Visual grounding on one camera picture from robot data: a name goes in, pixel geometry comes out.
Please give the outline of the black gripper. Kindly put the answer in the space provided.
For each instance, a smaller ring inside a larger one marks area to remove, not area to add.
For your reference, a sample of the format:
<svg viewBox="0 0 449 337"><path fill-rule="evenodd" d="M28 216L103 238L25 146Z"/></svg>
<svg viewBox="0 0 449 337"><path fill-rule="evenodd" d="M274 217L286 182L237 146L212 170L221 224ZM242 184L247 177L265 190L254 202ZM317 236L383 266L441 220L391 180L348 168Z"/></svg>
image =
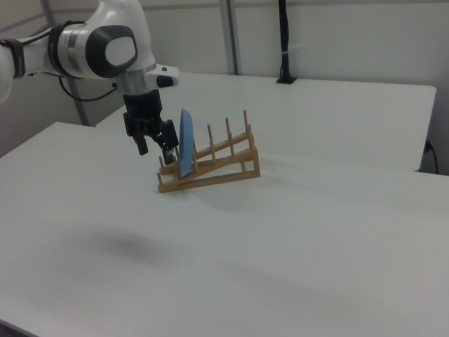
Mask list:
<svg viewBox="0 0 449 337"><path fill-rule="evenodd" d="M148 153L145 136L155 138L163 155L163 162L174 162L173 151L179 140L172 120L162 121L162 103L158 89L142 95L123 95L126 112L123 118L128 136L135 136L135 144L141 156Z"/></svg>

